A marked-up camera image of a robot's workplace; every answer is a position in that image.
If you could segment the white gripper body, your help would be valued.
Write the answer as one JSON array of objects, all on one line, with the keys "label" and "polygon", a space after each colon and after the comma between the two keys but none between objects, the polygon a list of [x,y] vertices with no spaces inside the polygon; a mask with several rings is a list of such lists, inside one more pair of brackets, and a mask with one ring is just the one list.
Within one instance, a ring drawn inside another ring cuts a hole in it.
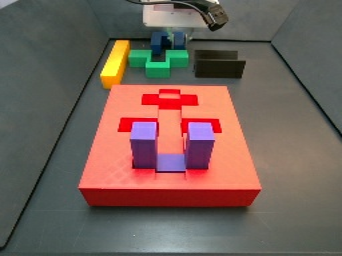
[{"label": "white gripper body", "polygon": [[206,22],[199,12],[186,5],[175,4],[175,1],[189,2],[202,11],[219,3],[218,0],[142,0],[143,24],[159,28],[205,28]]}]

